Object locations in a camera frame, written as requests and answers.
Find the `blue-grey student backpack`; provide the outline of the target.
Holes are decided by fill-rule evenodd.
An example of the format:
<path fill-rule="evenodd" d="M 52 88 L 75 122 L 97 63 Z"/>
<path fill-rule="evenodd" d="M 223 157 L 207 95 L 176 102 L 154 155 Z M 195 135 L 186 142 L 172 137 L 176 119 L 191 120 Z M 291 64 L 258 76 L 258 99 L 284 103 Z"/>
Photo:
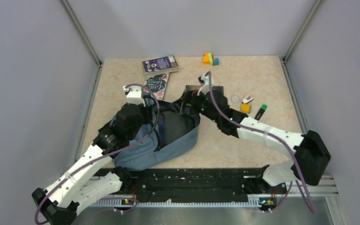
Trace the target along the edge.
<path fill-rule="evenodd" d="M 177 158 L 197 144 L 200 116 L 181 111 L 182 100 L 159 101 L 158 124 L 146 139 L 136 146 L 120 152 L 113 158 L 115 166 L 129 171 L 142 171 L 160 163 Z"/>

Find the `A Tale of Two Cities book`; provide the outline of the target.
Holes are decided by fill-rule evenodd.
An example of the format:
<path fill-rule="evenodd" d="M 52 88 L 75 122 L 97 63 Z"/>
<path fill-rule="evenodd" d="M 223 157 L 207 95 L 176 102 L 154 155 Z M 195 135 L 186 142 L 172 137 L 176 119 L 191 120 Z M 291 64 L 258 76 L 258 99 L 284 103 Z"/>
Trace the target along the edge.
<path fill-rule="evenodd" d="M 186 85 L 185 86 L 185 91 L 196 91 L 198 92 L 199 90 L 202 90 L 201 93 L 208 93 L 208 91 L 210 91 L 210 88 L 208 85 L 205 86 L 201 86 L 201 85 Z M 224 95 L 224 87 L 223 86 L 212 86 L 213 90 L 217 90 L 218 92 L 220 92 L 222 95 Z"/>

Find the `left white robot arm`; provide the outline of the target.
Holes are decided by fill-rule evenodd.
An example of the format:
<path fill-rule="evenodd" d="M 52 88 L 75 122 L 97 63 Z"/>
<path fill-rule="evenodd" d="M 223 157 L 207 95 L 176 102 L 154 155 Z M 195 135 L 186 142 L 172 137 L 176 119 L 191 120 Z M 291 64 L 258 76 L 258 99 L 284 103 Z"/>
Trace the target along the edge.
<path fill-rule="evenodd" d="M 98 130 L 87 151 L 61 177 L 46 188 L 37 188 L 32 198 L 37 206 L 37 225 L 70 225 L 94 202 L 108 194 L 130 191 L 132 182 L 127 169 L 119 166 L 102 179 L 87 185 L 87 181 L 104 165 L 123 151 L 135 148 L 154 132 L 160 104 L 126 103 L 114 117 Z"/>

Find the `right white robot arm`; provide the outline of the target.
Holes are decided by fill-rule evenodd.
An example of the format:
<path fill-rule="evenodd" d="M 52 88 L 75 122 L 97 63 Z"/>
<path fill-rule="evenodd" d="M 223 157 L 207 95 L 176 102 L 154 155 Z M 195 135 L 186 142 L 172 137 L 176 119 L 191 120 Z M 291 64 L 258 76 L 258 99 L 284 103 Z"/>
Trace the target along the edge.
<path fill-rule="evenodd" d="M 262 177 L 256 180 L 256 187 L 262 193 L 269 193 L 280 183 L 296 180 L 316 186 L 331 160 L 317 132 L 294 133 L 264 124 L 230 108 L 227 98 L 218 90 L 206 94 L 184 91 L 180 101 L 182 108 L 188 107 L 215 122 L 222 133 L 263 144 L 289 157 L 288 161 L 264 169 Z"/>

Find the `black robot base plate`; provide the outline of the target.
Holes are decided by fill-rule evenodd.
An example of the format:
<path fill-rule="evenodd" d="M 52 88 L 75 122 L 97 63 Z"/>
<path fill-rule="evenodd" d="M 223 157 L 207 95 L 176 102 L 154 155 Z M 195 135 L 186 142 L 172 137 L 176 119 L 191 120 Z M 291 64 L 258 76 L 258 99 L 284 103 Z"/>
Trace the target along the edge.
<path fill-rule="evenodd" d="M 247 203 L 254 196 L 269 199 L 287 192 L 284 183 L 267 184 L 261 168 L 146 169 L 130 175 L 117 193 L 141 203 Z"/>

